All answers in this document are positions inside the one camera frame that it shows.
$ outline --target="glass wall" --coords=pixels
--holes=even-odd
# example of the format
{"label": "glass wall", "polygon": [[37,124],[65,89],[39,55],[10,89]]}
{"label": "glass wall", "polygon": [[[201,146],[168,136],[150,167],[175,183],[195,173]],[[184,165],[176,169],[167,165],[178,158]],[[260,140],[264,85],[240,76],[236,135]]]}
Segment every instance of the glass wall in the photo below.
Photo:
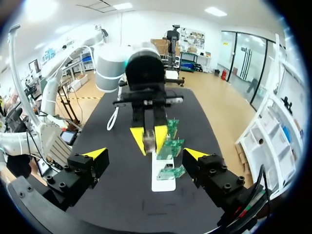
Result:
{"label": "glass wall", "polygon": [[[276,44],[268,39],[239,32],[222,32],[220,57],[217,69],[227,72],[226,80],[248,101],[255,110],[271,85],[277,92],[284,74],[274,71]],[[286,60],[286,51],[280,46],[279,58]]]}
{"label": "glass wall", "polygon": [[237,34],[235,58],[229,83],[251,102],[260,81],[265,57],[264,39]]}
{"label": "glass wall", "polygon": [[[272,85],[273,91],[276,94],[278,87],[280,86],[281,81],[279,77],[283,77],[284,68],[280,66],[280,76],[278,72],[274,71],[274,61],[275,61],[275,54],[276,54],[276,44],[268,41],[268,50],[267,50],[267,57],[264,66],[264,71],[262,75],[262,79],[259,85],[259,88],[254,96],[251,105],[258,110],[260,104],[268,90],[268,88]],[[279,47],[279,58],[281,60],[286,60],[286,51],[283,47]]]}
{"label": "glass wall", "polygon": [[231,64],[233,61],[235,48],[235,33],[233,32],[222,32],[221,38],[221,50],[217,69],[222,73],[223,70],[227,72],[226,80],[229,77]]}

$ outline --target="white wall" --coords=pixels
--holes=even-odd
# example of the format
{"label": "white wall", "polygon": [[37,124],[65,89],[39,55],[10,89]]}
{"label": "white wall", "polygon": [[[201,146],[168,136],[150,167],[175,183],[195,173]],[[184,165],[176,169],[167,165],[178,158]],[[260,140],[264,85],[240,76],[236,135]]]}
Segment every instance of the white wall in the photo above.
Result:
{"label": "white wall", "polygon": [[59,48],[65,39],[85,35],[85,30],[94,28],[96,24],[100,24],[108,32],[110,43],[122,46],[136,45],[151,39],[161,39],[168,30],[172,30],[173,24],[204,32],[206,36],[204,51],[211,53],[210,65],[212,68],[216,68],[220,53],[220,26],[202,18],[172,12],[133,11],[98,18],[66,33],[52,46],[56,45]]}

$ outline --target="workbench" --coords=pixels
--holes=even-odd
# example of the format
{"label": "workbench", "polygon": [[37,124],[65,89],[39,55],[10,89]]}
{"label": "workbench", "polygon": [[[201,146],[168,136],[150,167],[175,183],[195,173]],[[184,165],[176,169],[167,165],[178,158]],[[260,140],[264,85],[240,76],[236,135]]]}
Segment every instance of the workbench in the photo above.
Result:
{"label": "workbench", "polygon": [[[213,130],[194,93],[186,88],[167,88],[184,95],[181,104],[166,108],[168,118],[179,119],[177,137],[185,147],[221,155]],[[93,190],[87,190],[67,213],[92,224],[132,232],[203,234],[217,227],[223,211],[188,174],[176,179],[172,192],[152,192],[151,159],[143,156],[130,132],[132,108],[120,107],[111,131],[106,125],[114,112],[117,92],[105,94],[76,140],[72,154],[108,148],[110,165]],[[146,111],[146,127],[152,128],[153,112]],[[175,158],[181,165],[182,151]]]}

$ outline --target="gray cylinder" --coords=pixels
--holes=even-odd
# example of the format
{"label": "gray cylinder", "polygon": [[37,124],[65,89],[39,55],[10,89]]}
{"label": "gray cylinder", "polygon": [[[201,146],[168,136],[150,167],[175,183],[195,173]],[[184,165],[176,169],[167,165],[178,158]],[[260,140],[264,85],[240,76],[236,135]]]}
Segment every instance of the gray cylinder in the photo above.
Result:
{"label": "gray cylinder", "polygon": [[117,90],[126,68],[122,48],[98,45],[94,51],[94,62],[97,88],[106,93]]}
{"label": "gray cylinder", "polygon": [[96,73],[96,86],[99,90],[105,92],[105,93],[111,93],[118,89],[118,82],[120,78],[122,77],[116,77],[115,79],[106,79]]}

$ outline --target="circuit board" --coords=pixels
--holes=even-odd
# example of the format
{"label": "circuit board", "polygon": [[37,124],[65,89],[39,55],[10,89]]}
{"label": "circuit board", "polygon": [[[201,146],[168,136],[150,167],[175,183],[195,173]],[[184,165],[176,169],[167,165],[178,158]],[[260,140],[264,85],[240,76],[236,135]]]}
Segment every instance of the circuit board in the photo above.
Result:
{"label": "circuit board", "polygon": [[160,170],[160,172],[157,176],[157,180],[169,180],[169,179],[179,178],[185,172],[186,172],[186,170],[183,167],[183,165],[181,165],[178,168],[165,167],[164,169]]}
{"label": "circuit board", "polygon": [[168,135],[169,139],[173,140],[176,137],[177,125],[179,124],[178,119],[169,119],[168,120]]}
{"label": "circuit board", "polygon": [[166,140],[157,154],[157,160],[172,159],[178,156],[183,144],[184,140]]}

